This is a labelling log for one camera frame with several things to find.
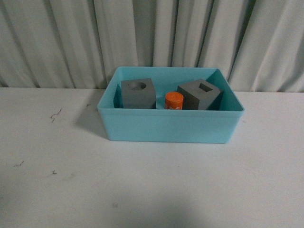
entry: orange cylinder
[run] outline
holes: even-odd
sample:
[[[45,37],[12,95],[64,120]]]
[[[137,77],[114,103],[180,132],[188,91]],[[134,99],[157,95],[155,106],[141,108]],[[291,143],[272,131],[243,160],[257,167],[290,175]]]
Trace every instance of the orange cylinder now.
[[[166,94],[165,109],[182,109],[184,97],[178,92],[169,92]]]

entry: white table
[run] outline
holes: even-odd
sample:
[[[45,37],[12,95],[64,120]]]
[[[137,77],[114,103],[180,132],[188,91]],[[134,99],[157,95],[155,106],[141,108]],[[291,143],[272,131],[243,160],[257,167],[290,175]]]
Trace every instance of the white table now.
[[[102,93],[0,89],[1,228],[304,227],[304,94],[238,92],[230,143],[195,144],[109,141]]]

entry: plastic bin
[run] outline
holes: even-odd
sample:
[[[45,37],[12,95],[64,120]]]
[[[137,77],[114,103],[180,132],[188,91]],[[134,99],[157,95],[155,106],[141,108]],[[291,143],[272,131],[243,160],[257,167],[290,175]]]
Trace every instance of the plastic bin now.
[[[156,109],[123,109],[121,81],[151,78]],[[218,111],[166,110],[167,92],[202,78],[223,90]],[[244,107],[216,68],[119,67],[98,103],[110,140],[182,143],[227,143]]]

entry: curtain fold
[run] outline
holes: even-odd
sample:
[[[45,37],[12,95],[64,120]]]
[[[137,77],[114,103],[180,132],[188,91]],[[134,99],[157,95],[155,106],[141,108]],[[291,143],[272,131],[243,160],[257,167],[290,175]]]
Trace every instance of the curtain fold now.
[[[304,92],[303,63],[303,0],[0,0],[0,86],[106,88],[119,66],[175,66]]]
[[[255,3],[229,80],[235,90],[304,92],[304,2],[275,2]]]
[[[51,0],[50,5],[75,87],[105,88],[93,1]]]

